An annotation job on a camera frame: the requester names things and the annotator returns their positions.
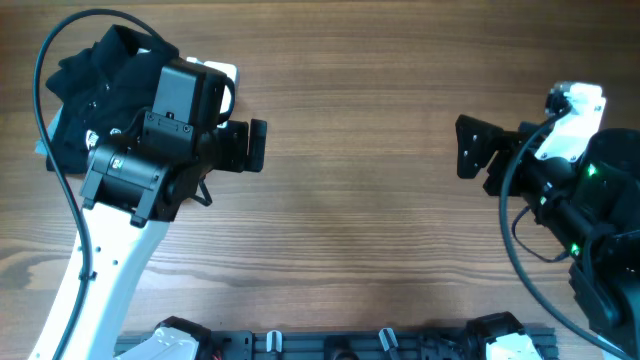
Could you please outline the black t-shirt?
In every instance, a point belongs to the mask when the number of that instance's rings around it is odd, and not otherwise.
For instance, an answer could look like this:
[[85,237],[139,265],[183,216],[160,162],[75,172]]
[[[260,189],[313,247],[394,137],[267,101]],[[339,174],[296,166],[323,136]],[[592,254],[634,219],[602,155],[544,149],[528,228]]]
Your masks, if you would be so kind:
[[46,87],[62,102],[52,142],[78,146],[86,133],[127,131],[155,98],[161,69],[179,56],[170,43],[113,25],[90,48],[59,62]]

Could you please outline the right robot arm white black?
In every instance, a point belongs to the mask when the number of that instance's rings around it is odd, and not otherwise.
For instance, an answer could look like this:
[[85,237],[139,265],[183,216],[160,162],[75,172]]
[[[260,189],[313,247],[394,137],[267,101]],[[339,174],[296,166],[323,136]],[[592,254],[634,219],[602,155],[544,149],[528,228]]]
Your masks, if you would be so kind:
[[[556,320],[579,337],[620,358],[639,356],[639,133],[595,132],[573,150],[560,130],[569,110],[540,125],[506,131],[467,115],[455,123],[457,174],[488,170],[484,190],[498,199],[507,255],[525,288]],[[572,258],[569,284],[588,320],[582,329],[533,284],[514,247],[508,214],[521,197],[537,224],[547,228]]]

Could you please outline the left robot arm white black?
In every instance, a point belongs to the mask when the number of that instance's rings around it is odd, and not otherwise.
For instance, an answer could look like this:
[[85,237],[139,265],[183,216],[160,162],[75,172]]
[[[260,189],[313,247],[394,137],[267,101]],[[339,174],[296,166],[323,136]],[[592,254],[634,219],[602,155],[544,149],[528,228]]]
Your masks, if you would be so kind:
[[211,203],[213,170],[260,172],[267,124],[230,120],[239,71],[177,59],[160,75],[139,136],[90,152],[82,225],[33,359],[110,359],[136,287],[181,204]]

